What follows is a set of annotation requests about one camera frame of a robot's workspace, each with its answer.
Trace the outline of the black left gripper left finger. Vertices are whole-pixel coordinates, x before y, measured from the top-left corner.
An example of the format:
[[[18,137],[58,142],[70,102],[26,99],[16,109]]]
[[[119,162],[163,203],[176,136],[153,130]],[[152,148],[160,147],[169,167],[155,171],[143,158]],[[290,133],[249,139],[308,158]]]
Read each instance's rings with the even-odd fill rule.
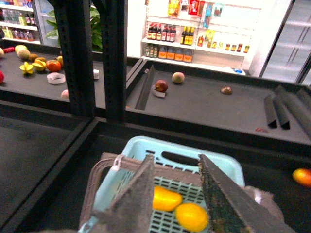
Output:
[[[95,233],[147,233],[153,209],[154,158],[148,155],[129,184],[104,211],[94,211]]]

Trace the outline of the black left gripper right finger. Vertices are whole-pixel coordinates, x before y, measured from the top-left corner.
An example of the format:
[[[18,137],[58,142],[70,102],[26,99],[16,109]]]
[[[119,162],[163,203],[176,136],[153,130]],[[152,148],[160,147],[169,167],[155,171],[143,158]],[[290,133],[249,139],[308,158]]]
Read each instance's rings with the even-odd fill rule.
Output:
[[[199,155],[202,191],[213,233],[294,233],[257,204],[204,154]]]

